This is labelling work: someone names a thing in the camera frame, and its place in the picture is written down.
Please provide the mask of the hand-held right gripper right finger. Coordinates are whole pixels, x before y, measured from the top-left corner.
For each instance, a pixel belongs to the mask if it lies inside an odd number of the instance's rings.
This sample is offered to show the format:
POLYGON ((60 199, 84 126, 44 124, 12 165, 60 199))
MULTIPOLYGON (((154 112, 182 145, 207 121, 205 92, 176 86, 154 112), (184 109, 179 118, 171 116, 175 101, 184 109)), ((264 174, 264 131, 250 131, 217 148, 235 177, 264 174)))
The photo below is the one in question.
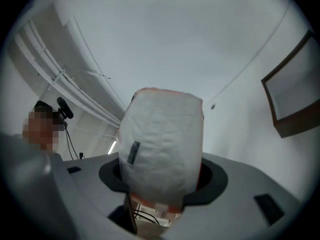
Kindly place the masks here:
POLYGON ((261 170, 203 154, 203 187, 184 199, 169 240, 274 240, 302 204, 261 170))

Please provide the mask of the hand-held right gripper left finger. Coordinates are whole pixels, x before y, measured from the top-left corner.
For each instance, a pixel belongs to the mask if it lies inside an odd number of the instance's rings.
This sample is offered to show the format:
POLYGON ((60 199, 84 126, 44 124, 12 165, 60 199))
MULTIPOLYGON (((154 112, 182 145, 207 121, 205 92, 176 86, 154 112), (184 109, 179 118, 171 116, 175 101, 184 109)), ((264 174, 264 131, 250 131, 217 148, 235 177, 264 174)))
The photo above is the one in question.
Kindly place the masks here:
POLYGON ((77 199, 83 201, 81 209, 89 217, 124 218, 129 214, 129 187, 120 173, 117 153, 75 161, 66 161, 77 188, 77 199))

